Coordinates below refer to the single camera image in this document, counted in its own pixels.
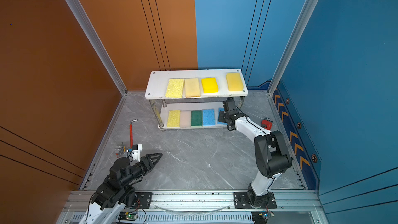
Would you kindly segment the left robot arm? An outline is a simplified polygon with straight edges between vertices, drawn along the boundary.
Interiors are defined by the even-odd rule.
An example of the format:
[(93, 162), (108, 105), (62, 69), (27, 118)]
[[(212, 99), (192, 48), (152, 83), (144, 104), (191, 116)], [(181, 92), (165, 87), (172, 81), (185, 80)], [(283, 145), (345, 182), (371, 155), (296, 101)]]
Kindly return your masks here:
[(150, 153), (135, 164), (127, 157), (117, 159), (103, 183), (89, 200), (81, 224), (112, 224), (119, 221), (123, 209), (140, 208), (134, 184), (143, 180), (162, 158), (163, 154)]

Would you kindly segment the bright yellow foam sponge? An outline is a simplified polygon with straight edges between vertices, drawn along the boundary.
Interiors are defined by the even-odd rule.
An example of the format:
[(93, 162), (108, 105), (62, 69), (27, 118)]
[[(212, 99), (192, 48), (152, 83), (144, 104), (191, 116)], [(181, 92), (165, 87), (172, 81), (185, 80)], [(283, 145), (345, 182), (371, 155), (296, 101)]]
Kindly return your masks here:
[(203, 87), (203, 93), (204, 94), (209, 94), (209, 93), (217, 93), (219, 92), (219, 87), (216, 78), (203, 78), (201, 79), (202, 82), (202, 87)]

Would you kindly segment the blue cellulose sponge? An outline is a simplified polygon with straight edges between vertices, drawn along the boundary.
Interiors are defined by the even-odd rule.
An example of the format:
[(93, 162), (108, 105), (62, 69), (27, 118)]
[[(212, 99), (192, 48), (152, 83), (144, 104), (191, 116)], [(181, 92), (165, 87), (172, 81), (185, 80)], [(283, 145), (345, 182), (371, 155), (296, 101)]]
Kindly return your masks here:
[(202, 110), (202, 120), (203, 126), (214, 126), (216, 124), (214, 109)]
[(224, 111), (224, 108), (219, 108), (217, 124), (220, 124), (220, 125), (227, 125), (227, 122), (226, 122), (226, 120), (225, 120), (225, 111)]

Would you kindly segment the light yellow cellulose sponge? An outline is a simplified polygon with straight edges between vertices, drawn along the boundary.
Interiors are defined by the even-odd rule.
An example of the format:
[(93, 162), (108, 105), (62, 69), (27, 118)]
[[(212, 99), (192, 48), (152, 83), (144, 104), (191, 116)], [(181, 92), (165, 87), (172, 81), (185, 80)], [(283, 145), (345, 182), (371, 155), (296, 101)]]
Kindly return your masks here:
[(166, 98), (181, 99), (184, 79), (170, 79), (165, 93)]

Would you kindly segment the golden yellow sponge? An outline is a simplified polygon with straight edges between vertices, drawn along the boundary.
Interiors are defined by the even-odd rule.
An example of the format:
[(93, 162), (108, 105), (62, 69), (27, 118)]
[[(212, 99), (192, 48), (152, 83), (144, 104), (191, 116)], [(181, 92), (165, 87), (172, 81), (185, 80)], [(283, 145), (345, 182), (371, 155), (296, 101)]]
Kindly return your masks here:
[(226, 74), (226, 80), (230, 92), (240, 92), (244, 90), (244, 84), (240, 73), (228, 73)]

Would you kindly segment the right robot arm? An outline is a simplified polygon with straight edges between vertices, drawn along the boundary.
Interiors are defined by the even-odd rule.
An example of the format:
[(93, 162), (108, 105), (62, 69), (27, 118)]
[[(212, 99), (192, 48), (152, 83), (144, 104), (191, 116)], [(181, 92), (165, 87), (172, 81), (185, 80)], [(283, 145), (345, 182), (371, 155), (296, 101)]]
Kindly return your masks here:
[(223, 101), (224, 110), (219, 121), (227, 124), (229, 131), (238, 131), (253, 141), (258, 173), (248, 186), (245, 205), (253, 208), (275, 209), (276, 199), (271, 187), (292, 167), (293, 158), (280, 131), (270, 131), (253, 122), (241, 112), (232, 97)]

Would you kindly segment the beige foam sponge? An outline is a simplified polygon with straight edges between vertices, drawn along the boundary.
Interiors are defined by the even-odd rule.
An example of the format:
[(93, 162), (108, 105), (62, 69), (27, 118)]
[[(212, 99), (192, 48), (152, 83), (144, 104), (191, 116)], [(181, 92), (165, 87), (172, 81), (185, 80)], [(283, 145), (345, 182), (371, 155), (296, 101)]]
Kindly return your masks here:
[(181, 111), (180, 112), (179, 126), (181, 128), (191, 127), (191, 111)]

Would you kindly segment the green scouring sponge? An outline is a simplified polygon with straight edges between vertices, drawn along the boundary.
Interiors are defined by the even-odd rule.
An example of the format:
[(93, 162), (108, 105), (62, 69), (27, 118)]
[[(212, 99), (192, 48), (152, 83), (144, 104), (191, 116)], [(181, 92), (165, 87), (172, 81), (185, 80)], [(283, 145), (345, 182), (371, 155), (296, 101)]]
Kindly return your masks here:
[(191, 126), (201, 127), (203, 125), (203, 113), (202, 111), (191, 112)]

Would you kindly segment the pale yellow orange-backed sponge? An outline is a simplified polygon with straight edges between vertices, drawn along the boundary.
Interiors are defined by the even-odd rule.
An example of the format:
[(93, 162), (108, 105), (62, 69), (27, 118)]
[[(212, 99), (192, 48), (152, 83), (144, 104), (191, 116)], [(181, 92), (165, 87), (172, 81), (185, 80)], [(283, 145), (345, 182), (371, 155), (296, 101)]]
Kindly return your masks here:
[(185, 97), (200, 97), (200, 84), (198, 78), (188, 78), (184, 80)]

